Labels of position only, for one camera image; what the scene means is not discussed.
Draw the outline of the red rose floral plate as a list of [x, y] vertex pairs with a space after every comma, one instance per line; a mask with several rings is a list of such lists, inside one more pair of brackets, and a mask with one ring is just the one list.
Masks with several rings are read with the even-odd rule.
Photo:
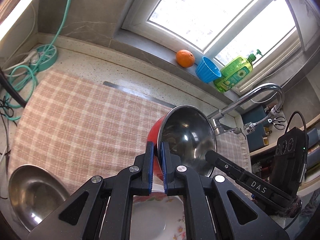
[[153, 184], [149, 196], [134, 196], [130, 239], [186, 239], [183, 201]]

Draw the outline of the large steel bowl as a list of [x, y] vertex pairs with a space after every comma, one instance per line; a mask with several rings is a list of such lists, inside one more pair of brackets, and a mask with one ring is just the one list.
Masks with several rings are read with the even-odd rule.
[[9, 179], [8, 193], [15, 215], [28, 231], [71, 195], [59, 178], [30, 164], [14, 170]]

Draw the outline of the red steel bowl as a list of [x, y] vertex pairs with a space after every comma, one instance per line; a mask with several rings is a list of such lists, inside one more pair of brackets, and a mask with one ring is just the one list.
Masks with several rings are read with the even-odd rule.
[[161, 142], [169, 144], [170, 152], [178, 155], [184, 166], [210, 177], [214, 167], [205, 155], [217, 151], [217, 139], [207, 117], [196, 107], [180, 105], [161, 117], [150, 129], [147, 141], [160, 152]]

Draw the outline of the scissors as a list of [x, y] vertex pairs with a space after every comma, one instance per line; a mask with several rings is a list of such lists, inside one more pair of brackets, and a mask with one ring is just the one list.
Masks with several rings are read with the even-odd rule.
[[286, 118], [283, 115], [279, 115], [271, 119], [271, 124], [275, 129], [282, 131], [286, 128]]

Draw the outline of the dark teal knife holder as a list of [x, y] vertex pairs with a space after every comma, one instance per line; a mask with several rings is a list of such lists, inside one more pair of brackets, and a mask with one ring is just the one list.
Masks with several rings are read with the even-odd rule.
[[[259, 105], [254, 109], [248, 111], [247, 113], [243, 114], [241, 117], [243, 123], [247, 124], [249, 122], [258, 122], [265, 116], [266, 113], [264, 111], [264, 107]], [[266, 137], [264, 124], [266, 123], [259, 124], [255, 127], [255, 131], [253, 133], [247, 135], [248, 148], [250, 152], [254, 152], [265, 146], [263, 140], [263, 138]]]

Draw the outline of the chrome faucet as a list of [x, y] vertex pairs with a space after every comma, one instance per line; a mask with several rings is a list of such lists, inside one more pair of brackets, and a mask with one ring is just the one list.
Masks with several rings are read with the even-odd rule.
[[232, 112], [233, 110], [238, 111], [242, 105], [247, 106], [247, 108], [243, 111], [243, 113], [246, 113], [247, 111], [251, 110], [254, 106], [262, 104], [262, 101], [253, 102], [253, 99], [259, 96], [260, 94], [267, 92], [273, 92], [273, 95], [269, 99], [267, 99], [266, 102], [272, 100], [274, 96], [277, 97], [277, 103], [271, 108], [267, 116], [263, 117], [259, 121], [249, 122], [240, 128], [236, 128], [236, 130], [242, 132], [244, 135], [251, 134], [255, 131], [256, 126], [262, 124], [268, 118], [277, 115], [284, 104], [284, 92], [282, 88], [279, 85], [276, 85], [275, 83], [264, 83], [253, 88], [251, 91], [241, 96], [240, 98], [232, 102], [230, 105], [227, 105], [223, 109], [218, 109], [207, 116], [207, 118], [210, 120], [212, 124], [215, 135], [221, 135], [226, 132], [226, 130], [220, 124], [220, 120], [224, 118], [226, 114]]

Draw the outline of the plaid pink cloth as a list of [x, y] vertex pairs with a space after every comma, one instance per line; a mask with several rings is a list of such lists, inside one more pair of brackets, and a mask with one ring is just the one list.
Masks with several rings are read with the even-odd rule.
[[168, 112], [159, 103], [50, 70], [22, 112], [8, 172], [36, 165], [75, 192], [92, 176], [114, 176], [132, 165]]

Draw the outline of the green dish soap bottle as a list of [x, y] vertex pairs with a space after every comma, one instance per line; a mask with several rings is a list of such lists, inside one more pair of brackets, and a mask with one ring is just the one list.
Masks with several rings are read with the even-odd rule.
[[249, 75], [253, 70], [253, 62], [257, 55], [262, 56], [259, 49], [247, 57], [238, 56], [230, 63], [225, 65], [221, 70], [221, 77], [214, 80], [214, 86], [221, 93], [227, 92]]

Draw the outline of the blue plastic cup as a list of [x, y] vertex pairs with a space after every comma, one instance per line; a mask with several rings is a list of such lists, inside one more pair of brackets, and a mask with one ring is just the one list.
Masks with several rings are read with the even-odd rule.
[[215, 63], [203, 56], [196, 67], [195, 73], [197, 77], [204, 83], [210, 83], [221, 77], [221, 72], [215, 65]]

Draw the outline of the black tripod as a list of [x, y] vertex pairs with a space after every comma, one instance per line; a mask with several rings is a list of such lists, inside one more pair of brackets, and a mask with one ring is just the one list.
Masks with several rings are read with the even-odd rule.
[[27, 102], [20, 96], [20, 94], [13, 88], [5, 77], [3, 71], [0, 69], [0, 84], [9, 93], [9, 95], [23, 108], [26, 107]]

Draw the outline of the orange fruit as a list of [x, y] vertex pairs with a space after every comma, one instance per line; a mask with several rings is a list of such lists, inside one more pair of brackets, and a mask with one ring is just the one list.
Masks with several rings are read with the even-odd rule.
[[194, 65], [195, 57], [188, 50], [179, 50], [176, 53], [176, 62], [183, 68], [189, 68]]

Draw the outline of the teal power strip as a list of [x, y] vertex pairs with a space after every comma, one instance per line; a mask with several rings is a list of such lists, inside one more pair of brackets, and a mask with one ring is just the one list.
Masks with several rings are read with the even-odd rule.
[[30, 61], [29, 67], [42, 72], [50, 68], [57, 60], [57, 48], [54, 45], [44, 44], [36, 48], [37, 57]]

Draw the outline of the white window frame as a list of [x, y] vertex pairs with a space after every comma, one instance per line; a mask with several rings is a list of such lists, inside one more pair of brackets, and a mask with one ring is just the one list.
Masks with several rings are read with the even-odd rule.
[[206, 56], [219, 68], [254, 53], [253, 72], [234, 91], [242, 94], [299, 47], [297, 24], [285, 0], [134, 0], [123, 28], [172, 51]]

